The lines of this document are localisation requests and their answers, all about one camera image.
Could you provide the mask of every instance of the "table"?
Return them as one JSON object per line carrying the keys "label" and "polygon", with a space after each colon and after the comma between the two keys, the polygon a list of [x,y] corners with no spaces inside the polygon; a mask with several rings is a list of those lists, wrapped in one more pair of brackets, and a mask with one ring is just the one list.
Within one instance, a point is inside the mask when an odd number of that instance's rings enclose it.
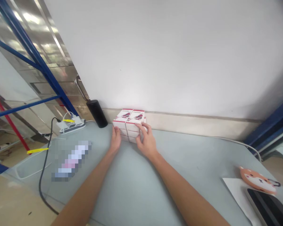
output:
{"label": "table", "polygon": [[[74,195],[89,173],[107,151],[112,125],[98,128],[93,122],[73,133],[54,139],[42,180],[42,191],[49,203],[59,210]],[[242,145],[211,137],[153,130],[157,148],[163,157],[206,199],[231,225],[251,225],[231,196],[222,178],[240,178],[238,166],[250,168],[275,179]],[[79,140],[92,141],[92,150],[75,176],[68,182],[52,182],[51,172],[59,161],[78,145]],[[45,152],[31,155],[6,171],[5,176],[37,190]],[[283,187],[278,189],[283,203]],[[184,225],[160,176],[141,155],[136,144],[122,141],[99,194],[91,222],[114,225]]]}

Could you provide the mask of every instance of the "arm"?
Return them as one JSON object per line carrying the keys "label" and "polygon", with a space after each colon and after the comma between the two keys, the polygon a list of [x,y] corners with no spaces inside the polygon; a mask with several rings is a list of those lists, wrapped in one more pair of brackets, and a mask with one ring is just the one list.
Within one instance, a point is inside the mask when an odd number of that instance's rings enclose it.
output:
{"label": "arm", "polygon": [[96,168],[90,173],[81,187],[57,216],[52,226],[85,226],[94,209],[106,173],[120,147],[121,137],[118,127],[112,126],[110,148]]}
{"label": "arm", "polygon": [[136,124],[144,135],[143,142],[141,142],[140,136],[136,138],[137,147],[160,174],[187,225],[229,226],[214,207],[164,160],[156,149],[156,142],[150,125],[146,123],[142,123],[142,125],[148,129],[148,132],[140,124]]}

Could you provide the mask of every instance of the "black cylinder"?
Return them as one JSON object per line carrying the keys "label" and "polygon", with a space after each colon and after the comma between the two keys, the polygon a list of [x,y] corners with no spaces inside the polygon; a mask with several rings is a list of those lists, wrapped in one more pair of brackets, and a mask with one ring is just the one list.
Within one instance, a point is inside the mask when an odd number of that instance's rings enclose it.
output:
{"label": "black cylinder", "polygon": [[89,100],[86,102],[86,105],[89,108],[89,111],[91,112],[92,116],[94,117],[94,120],[97,123],[98,127],[106,127],[108,125],[108,122],[104,116],[103,110],[98,100]]}

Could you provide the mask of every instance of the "hand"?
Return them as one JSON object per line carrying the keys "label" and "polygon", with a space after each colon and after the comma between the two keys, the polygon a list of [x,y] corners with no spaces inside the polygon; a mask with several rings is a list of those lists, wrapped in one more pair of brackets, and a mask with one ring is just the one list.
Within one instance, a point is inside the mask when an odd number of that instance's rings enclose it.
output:
{"label": "hand", "polygon": [[148,129],[147,132],[145,128],[140,124],[135,125],[141,130],[142,134],[144,135],[143,142],[141,142],[140,135],[138,135],[138,137],[136,138],[137,147],[149,160],[151,160],[158,154],[158,151],[156,149],[156,141],[152,134],[152,128],[150,125],[142,122],[142,125]]}
{"label": "hand", "polygon": [[118,127],[112,126],[112,137],[109,152],[116,153],[119,150],[122,138],[120,137],[120,130]]}

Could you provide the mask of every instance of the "small cardboard box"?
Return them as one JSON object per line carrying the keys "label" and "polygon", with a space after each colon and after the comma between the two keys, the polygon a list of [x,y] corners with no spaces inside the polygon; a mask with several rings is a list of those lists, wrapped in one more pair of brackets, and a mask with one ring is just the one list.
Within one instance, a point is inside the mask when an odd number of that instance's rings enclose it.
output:
{"label": "small cardboard box", "polygon": [[123,141],[129,142],[129,137],[121,135],[121,138],[122,138]]}
{"label": "small cardboard box", "polygon": [[131,112],[133,109],[126,109],[120,111],[120,113],[115,117],[115,119],[112,121],[113,125],[120,129],[126,129],[126,121],[128,120]]}
{"label": "small cardboard box", "polygon": [[127,132],[128,132],[128,137],[134,137],[134,138],[136,138],[140,134],[139,132],[130,131],[130,130],[127,130]]}
{"label": "small cardboard box", "polygon": [[139,128],[135,125],[135,123],[141,124],[145,118],[144,110],[133,110],[126,121],[126,129],[130,131],[139,132]]}
{"label": "small cardboard box", "polygon": [[123,129],[119,129],[120,130],[120,134],[123,135],[123,136],[128,136],[128,132],[127,130],[123,130]]}
{"label": "small cardboard box", "polygon": [[136,139],[134,137],[129,137],[129,142],[130,143],[136,143]]}

